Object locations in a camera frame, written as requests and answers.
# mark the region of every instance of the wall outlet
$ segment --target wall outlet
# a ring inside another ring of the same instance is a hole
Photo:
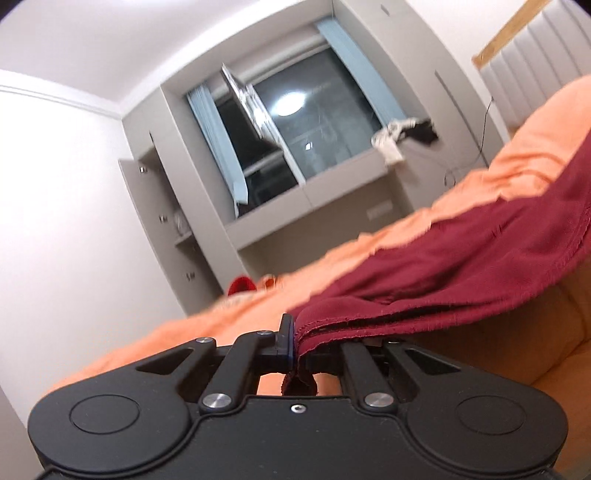
[[[367,215],[370,220],[375,220],[376,218],[391,212],[393,208],[394,205],[392,204],[392,200],[386,200],[385,202],[378,203],[377,205],[368,208]]]

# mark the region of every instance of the white cloth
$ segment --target white cloth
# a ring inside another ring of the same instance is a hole
[[[412,128],[416,124],[416,118],[392,120],[387,126],[373,135],[371,144],[384,156],[386,165],[394,165],[405,160],[397,143],[400,140],[402,131],[407,128]]]

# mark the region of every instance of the bed headboard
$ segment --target bed headboard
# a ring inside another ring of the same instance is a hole
[[[510,131],[591,74],[591,17],[573,0],[527,0],[472,59]]]

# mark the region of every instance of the window sill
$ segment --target window sill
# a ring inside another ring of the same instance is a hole
[[[384,159],[371,148],[227,224],[226,233],[236,250],[242,250],[387,174]]]

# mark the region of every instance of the white padded headboard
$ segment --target white padded headboard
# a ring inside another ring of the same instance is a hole
[[[591,17],[573,0],[552,0],[480,74],[507,127],[520,127],[566,83],[591,74]]]

